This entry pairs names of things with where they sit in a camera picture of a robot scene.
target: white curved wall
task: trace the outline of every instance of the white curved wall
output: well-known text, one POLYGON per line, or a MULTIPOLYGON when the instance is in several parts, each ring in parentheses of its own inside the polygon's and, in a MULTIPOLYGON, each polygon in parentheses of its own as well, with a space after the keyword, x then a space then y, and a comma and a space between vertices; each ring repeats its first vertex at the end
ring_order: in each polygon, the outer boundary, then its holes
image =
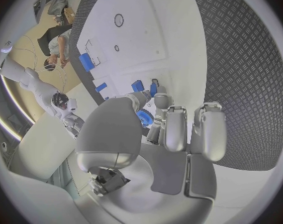
MULTIPOLYGON (((85 120, 97 107, 83 84, 67 93, 77 100, 76 115, 85 120)), ((12 172, 22 176, 47 180, 75 149, 76 141, 56 117, 44 113, 21 141, 11 162, 12 172)))

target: white humanoid robot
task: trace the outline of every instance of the white humanoid robot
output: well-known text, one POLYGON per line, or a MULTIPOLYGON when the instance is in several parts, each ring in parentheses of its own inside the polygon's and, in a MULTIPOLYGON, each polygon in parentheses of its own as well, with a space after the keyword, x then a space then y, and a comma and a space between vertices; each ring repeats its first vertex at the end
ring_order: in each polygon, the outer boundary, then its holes
POLYGON ((155 120, 142 142, 136 112, 152 98, 149 91, 111 98, 84 122, 73 114, 76 100, 41 81, 32 69, 7 57, 0 74, 32 91, 40 106, 77 140, 77 163, 92 174, 91 192, 77 206, 90 223, 95 213, 86 210, 95 203, 115 223, 204 223, 216 197, 212 162, 226 149, 225 114, 219 103, 204 103, 195 111, 188 144, 187 110, 174 106, 159 86, 155 120), (173 212, 174 206, 180 211, 173 212))

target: man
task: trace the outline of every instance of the man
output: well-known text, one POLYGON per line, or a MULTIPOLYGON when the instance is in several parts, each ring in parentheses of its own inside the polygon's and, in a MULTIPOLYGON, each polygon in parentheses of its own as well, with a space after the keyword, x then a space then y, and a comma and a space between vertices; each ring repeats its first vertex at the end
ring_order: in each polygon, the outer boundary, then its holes
POLYGON ((65 31, 59 36, 54 37, 49 42, 50 57, 44 62, 44 67, 48 71, 53 71, 56 64, 57 58, 60 58, 61 67, 64 68, 69 60, 69 38, 71 29, 65 31))

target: blue block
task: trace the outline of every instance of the blue block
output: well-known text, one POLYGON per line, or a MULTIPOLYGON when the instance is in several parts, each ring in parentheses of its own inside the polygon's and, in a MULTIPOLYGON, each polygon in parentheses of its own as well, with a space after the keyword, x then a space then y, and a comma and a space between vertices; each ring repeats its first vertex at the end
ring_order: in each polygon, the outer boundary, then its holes
POLYGON ((98 87, 96 87, 95 91, 97 91, 99 93, 101 90, 103 90, 106 87, 107 87, 106 83, 103 83, 103 84, 99 85, 98 87))
POLYGON ((144 91, 143 84, 140 80, 135 81, 131 86, 132 86, 134 92, 144 91))
POLYGON ((151 96, 154 97, 155 94, 157 93, 157 84, 156 83, 152 83, 151 84, 151 90, 150 90, 151 96))
POLYGON ((91 61, 90 56, 88 55, 88 53, 84 53, 79 57, 84 69, 88 72, 91 69, 95 68, 94 64, 91 61))

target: chair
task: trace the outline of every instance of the chair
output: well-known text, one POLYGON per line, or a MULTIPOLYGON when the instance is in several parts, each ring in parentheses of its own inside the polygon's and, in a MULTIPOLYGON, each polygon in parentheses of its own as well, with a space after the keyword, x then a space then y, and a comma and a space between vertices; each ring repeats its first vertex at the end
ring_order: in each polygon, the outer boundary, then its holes
POLYGON ((55 26, 49 28, 45 34, 38 39, 39 46, 44 53, 45 56, 50 56, 50 50, 49 50, 49 42, 56 36, 64 33, 65 31, 72 28, 72 25, 65 25, 65 26, 55 26))

